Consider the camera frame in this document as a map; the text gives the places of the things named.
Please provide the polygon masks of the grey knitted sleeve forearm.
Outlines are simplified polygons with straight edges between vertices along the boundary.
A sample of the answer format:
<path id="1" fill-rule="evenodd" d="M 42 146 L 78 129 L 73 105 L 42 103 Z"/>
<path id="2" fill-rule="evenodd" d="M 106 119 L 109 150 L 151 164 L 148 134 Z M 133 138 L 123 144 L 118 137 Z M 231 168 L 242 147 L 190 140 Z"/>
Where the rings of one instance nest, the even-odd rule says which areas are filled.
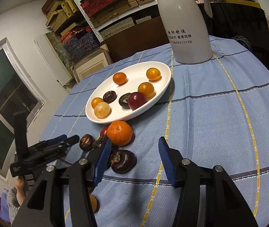
<path id="1" fill-rule="evenodd" d="M 12 224 L 16 215 L 18 214 L 19 208 L 21 207 L 21 200 L 16 187 L 12 187 L 7 194 L 7 205 L 9 212 L 10 223 Z"/>

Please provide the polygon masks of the person's left hand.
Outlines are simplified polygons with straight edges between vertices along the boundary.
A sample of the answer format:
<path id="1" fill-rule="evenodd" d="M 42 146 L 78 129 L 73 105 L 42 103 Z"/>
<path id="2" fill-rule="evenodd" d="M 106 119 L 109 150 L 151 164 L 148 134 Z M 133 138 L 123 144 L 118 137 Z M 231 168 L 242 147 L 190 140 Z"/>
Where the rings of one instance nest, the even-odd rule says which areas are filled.
<path id="1" fill-rule="evenodd" d="M 18 177 L 15 181 L 15 188 L 16 188 L 16 199 L 19 205 L 22 205 L 26 198 L 26 194 L 24 191 L 24 179 L 23 177 Z"/>

